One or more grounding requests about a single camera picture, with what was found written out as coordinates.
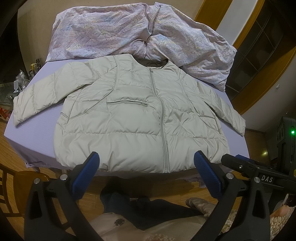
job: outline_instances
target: jacket zipper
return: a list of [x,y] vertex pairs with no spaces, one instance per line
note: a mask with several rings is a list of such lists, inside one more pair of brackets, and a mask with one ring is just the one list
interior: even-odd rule
[[119,101],[113,101],[113,102],[107,102],[107,105],[112,105],[112,104],[121,104],[121,103],[126,103],[126,104],[140,104],[143,106],[148,106],[147,103],[140,102],[140,101],[133,101],[133,100],[119,100]]
[[161,106],[160,133],[161,133],[161,138],[163,140],[164,172],[168,172],[168,148],[167,148],[167,144],[165,141],[165,133],[163,130],[163,119],[165,116],[165,107],[164,107],[163,100],[158,96],[158,94],[156,93],[156,90],[155,90],[154,79],[153,79],[153,74],[152,74],[153,70],[151,68],[149,68],[149,70],[150,70],[150,79],[151,79],[152,89],[153,89],[155,96],[159,99],[160,106]]

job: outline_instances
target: wooden chair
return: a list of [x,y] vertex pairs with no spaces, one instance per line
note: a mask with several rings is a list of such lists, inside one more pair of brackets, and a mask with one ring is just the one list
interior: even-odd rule
[[[35,178],[40,178],[42,181],[49,181],[48,175],[32,172],[21,171],[16,172],[0,163],[0,170],[3,171],[2,177],[0,176],[0,203],[4,203],[7,206],[9,213],[4,213],[6,217],[25,217],[26,204],[30,193],[31,185]],[[18,213],[14,213],[8,200],[7,194],[7,174],[13,176],[13,192],[15,196],[15,202],[17,205]]]

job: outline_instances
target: decorative button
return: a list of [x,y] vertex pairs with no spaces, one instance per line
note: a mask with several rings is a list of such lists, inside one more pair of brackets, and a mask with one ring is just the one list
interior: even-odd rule
[[124,222],[125,222],[125,220],[123,218],[119,218],[114,222],[114,224],[115,224],[115,226],[121,226],[124,224]]

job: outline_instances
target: metal screw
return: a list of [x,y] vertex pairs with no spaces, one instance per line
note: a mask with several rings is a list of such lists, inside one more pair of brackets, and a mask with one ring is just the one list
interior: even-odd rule
[[35,183],[35,184],[38,184],[39,182],[40,182],[40,178],[35,178],[35,179],[34,179],[34,183]]
[[255,181],[256,183],[259,183],[259,182],[260,182],[260,178],[259,178],[259,177],[254,177],[254,181]]
[[67,174],[62,174],[59,176],[59,178],[62,180],[62,181],[65,181],[67,178],[68,178],[68,175]]
[[233,179],[234,178],[234,175],[232,174],[232,173],[226,173],[226,177],[228,178],[228,179]]

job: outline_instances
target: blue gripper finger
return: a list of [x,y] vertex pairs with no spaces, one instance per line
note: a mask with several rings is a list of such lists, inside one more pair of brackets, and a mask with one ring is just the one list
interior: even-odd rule
[[247,158],[247,157],[245,157],[245,156],[239,155],[239,154],[236,155],[235,157],[238,158],[238,159],[241,159],[241,160],[243,160],[243,161],[247,161],[247,162],[250,162],[250,163],[253,163],[253,164],[255,163],[254,160],[252,160],[252,159],[250,159],[250,158]]
[[225,173],[218,164],[210,163],[202,151],[194,154],[194,165],[206,184],[211,196],[220,200],[223,196]]
[[72,198],[79,200],[86,192],[92,178],[100,165],[100,157],[98,153],[92,152],[83,164],[77,165],[70,176]]

